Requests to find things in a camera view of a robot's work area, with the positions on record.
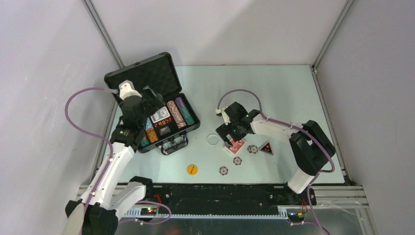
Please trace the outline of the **black poker set case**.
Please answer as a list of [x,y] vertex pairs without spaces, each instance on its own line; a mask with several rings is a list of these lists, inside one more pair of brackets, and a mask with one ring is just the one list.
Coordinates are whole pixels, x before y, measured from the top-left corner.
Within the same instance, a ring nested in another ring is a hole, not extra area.
[[146,153],[159,148],[164,155],[188,146],[188,133],[200,120],[182,93],[170,53],[162,52],[104,76],[121,116],[110,142]]

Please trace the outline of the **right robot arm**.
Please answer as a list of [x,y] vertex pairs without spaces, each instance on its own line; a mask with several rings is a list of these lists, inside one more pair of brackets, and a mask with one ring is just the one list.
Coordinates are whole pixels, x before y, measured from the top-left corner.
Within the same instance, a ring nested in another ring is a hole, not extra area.
[[297,169],[287,187],[302,193],[327,163],[332,163],[336,150],[319,124],[286,123],[265,116],[260,110],[250,112],[238,102],[216,109],[224,123],[216,129],[226,147],[232,147],[248,134],[258,134],[285,142],[291,146]]

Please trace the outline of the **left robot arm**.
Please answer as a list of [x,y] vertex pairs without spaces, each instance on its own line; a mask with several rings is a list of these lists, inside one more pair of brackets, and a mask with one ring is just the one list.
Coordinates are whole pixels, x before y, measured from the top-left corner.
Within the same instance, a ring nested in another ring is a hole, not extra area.
[[66,205],[64,235],[113,235],[125,212],[145,197],[146,186],[130,182],[116,197],[114,190],[122,172],[138,151],[145,136],[147,119],[165,105],[161,94],[149,86],[135,89],[129,81],[119,88],[101,88],[118,95],[122,116],[111,138],[99,138],[110,148],[97,174],[77,201]]

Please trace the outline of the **blue playing card deck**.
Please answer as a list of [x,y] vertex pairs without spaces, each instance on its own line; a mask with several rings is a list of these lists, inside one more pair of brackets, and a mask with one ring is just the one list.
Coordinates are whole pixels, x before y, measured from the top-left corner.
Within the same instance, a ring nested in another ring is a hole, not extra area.
[[159,122],[159,121],[162,121],[162,120],[164,120],[164,119],[166,119],[166,118],[168,118],[168,117],[170,117],[171,116],[171,114],[170,114],[170,112],[169,112],[169,110],[168,110],[168,108],[166,107],[166,106],[164,106],[164,107],[162,107],[162,108],[160,108],[159,110],[157,110],[151,117],[150,117],[150,119],[151,119],[151,121],[153,122],[153,123],[157,123],[157,122]]

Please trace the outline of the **red playing card deck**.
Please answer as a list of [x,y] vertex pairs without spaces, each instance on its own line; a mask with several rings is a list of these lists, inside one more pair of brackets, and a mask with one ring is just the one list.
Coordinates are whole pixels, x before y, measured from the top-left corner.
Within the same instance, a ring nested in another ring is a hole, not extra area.
[[245,145],[246,141],[244,139],[239,141],[231,140],[231,146],[224,146],[224,149],[232,155],[237,156],[237,154],[243,149]]

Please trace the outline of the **black triangular all-in marker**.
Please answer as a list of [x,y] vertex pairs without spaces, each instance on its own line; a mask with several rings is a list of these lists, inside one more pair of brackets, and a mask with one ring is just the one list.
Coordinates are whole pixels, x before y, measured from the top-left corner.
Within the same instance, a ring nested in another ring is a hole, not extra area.
[[269,154],[269,155],[274,155],[272,146],[271,146],[271,142],[270,141],[266,141],[265,143],[263,143],[259,149],[259,151]]

